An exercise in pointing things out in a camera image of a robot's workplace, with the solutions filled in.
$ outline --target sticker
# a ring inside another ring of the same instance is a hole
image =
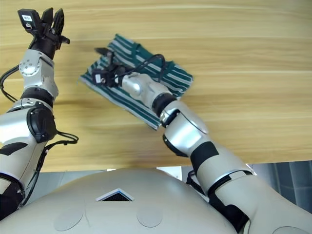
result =
[[[30,16],[22,15],[22,17],[25,21],[33,21]]]
[[[101,83],[101,75],[100,74],[96,74],[96,83]]]

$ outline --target striped towel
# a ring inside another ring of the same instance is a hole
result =
[[[130,39],[126,39],[116,34],[114,40],[109,43],[108,47],[114,51],[114,62],[123,63],[131,67],[138,66],[141,62],[149,59],[153,54],[148,52],[142,45],[135,43]],[[101,56],[80,76],[80,80],[84,82],[94,91],[109,99],[112,103],[129,111],[134,116],[142,119],[155,130],[160,126],[158,116],[142,102],[134,100],[128,93],[120,87],[105,87],[103,85],[94,85],[92,83],[92,70],[104,69],[108,65],[105,56]],[[161,68],[161,60],[155,59],[154,62],[140,70],[140,73],[148,74],[154,81],[158,82],[159,72]],[[161,79],[161,84],[168,87],[169,91],[179,99],[193,82],[193,76],[187,73],[183,68],[175,64],[173,61],[166,62],[166,70]]]

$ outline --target robotic hand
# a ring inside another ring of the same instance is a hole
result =
[[[115,83],[106,84],[118,84],[160,117],[166,146],[190,158],[209,203],[238,233],[312,233],[312,215],[284,199],[237,156],[213,142],[205,123],[167,87],[136,72],[110,77],[115,77]]]
[[[46,147],[46,144],[60,133],[52,110],[59,94],[52,59],[63,42],[70,43],[61,35],[64,27],[62,9],[54,18],[52,8],[44,11],[41,18],[35,10],[21,9],[18,14],[23,27],[34,39],[20,64],[0,79],[3,94],[14,102],[12,108],[0,116],[0,142],[3,143],[0,149],[0,220],[26,204],[32,190],[26,196],[25,189],[31,180],[36,183],[44,157],[55,145]],[[19,100],[3,89],[4,80],[17,70],[24,78]]]

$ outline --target wire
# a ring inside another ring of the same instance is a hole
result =
[[[115,78],[122,78],[125,75],[131,74],[132,72],[138,72],[140,70],[142,70],[143,68],[145,68],[148,64],[152,63],[155,59],[161,59],[161,69],[160,69],[160,73],[159,73],[159,78],[158,78],[158,82],[161,81],[164,71],[166,69],[166,60],[165,57],[162,54],[155,54],[153,56],[151,56],[149,59],[144,60],[143,62],[141,62],[137,67],[135,67],[133,70],[126,72],[122,75],[119,75]]]
[[[47,145],[47,146],[45,146],[45,147],[43,148],[43,151],[42,151],[42,153],[41,153],[41,155],[40,155],[40,158],[39,158],[39,160],[38,160],[38,163],[37,163],[37,167],[36,167],[35,173],[34,173],[33,177],[31,178],[29,184],[30,184],[32,181],[34,181],[34,182],[32,183],[32,186],[31,186],[31,188],[30,188],[30,190],[29,190],[29,193],[28,193],[27,197],[26,197],[25,200],[22,202],[21,207],[23,207],[24,205],[26,205],[26,203],[28,202],[28,200],[29,200],[31,194],[32,194],[33,191],[34,191],[35,185],[36,185],[37,180],[38,180],[38,178],[39,178],[40,170],[41,170],[41,168],[42,168],[42,166],[43,166],[43,163],[44,163],[44,159],[45,159],[46,155],[48,154],[49,150],[51,150],[54,146],[60,145],[60,144],[63,144],[63,145],[67,145],[67,144],[77,144],[77,142],[78,142],[78,140],[79,140],[79,137],[78,137],[78,136],[73,135],[73,134],[70,134],[70,133],[64,133],[64,132],[57,131],[57,134],[58,134],[59,136],[66,137],[66,138],[69,138],[69,139],[71,139],[71,140],[59,140],[59,141],[54,142],[54,143],[52,143],[52,144],[49,144],[49,145]]]
[[[4,90],[4,81],[10,76],[12,75],[13,73],[17,72],[19,70],[19,66],[16,65],[15,67],[11,68],[10,70],[8,70],[7,72],[3,73],[2,76],[0,77],[0,89],[1,89],[1,92],[3,93],[3,95],[9,99],[11,102],[16,102],[17,99],[15,97],[13,97],[12,95],[10,95],[9,93],[7,93],[5,90]]]
[[[195,183],[195,181],[192,179],[192,176],[195,175],[194,170],[190,171],[187,175],[186,183],[191,185],[197,192],[204,194],[204,191],[202,190],[201,186]]]

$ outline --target green and white striped towel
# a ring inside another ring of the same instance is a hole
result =
[[[135,43],[130,39],[126,39],[116,34],[114,40],[109,43],[108,47],[114,51],[114,62],[123,63],[131,67],[138,66],[141,62],[149,59],[153,54],[148,52],[141,44]],[[142,119],[155,130],[160,126],[158,116],[142,102],[134,100],[128,93],[120,87],[105,87],[102,85],[94,85],[92,83],[92,70],[104,69],[108,65],[105,56],[101,56],[80,76],[80,80],[84,82],[94,91],[109,99],[112,103],[129,111],[134,116]],[[158,82],[161,61],[156,59],[148,66],[140,70],[140,73],[148,74],[153,80]],[[166,70],[163,74],[161,84],[166,85],[170,92],[179,99],[193,82],[193,76],[187,73],[183,68],[175,64],[173,61],[166,62]]]

